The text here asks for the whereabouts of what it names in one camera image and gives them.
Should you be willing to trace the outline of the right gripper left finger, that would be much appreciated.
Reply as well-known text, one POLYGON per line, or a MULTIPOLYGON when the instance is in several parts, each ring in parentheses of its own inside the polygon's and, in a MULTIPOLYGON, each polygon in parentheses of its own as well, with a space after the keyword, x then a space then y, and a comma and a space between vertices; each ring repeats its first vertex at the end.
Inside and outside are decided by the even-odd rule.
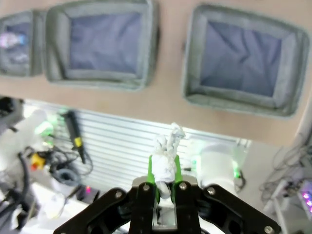
POLYGON ((129 233, 151 233, 156 185, 152 176, 152 158, 148 174, 130 191, 113 188, 83 211, 54 230, 55 234, 112 234, 130 223, 129 233))

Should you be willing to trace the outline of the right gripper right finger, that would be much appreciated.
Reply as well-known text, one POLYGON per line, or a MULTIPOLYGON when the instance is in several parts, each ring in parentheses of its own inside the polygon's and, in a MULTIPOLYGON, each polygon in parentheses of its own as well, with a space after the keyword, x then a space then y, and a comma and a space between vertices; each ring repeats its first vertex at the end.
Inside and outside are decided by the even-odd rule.
POLYGON ((278 234, 276 221, 217 184, 200 188, 183 179, 175 158, 174 184, 177 229, 180 234, 210 233, 211 224, 224 234, 278 234))

